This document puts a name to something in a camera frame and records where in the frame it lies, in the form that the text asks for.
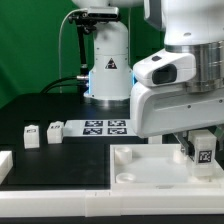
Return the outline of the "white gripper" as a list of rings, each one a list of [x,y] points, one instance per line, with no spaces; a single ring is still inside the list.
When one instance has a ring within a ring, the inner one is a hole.
[[[137,83],[131,91],[130,120],[139,137],[176,133],[182,152],[194,160],[195,148],[182,131],[218,125],[215,136],[224,149],[224,88],[187,91],[185,84],[196,76],[192,54],[161,50],[136,63],[133,71]]]

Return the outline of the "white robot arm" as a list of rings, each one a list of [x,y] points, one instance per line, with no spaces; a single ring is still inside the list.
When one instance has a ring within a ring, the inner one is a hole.
[[[128,100],[142,138],[224,124],[224,0],[72,1],[98,23],[88,100]],[[138,5],[164,48],[130,67],[118,9]]]

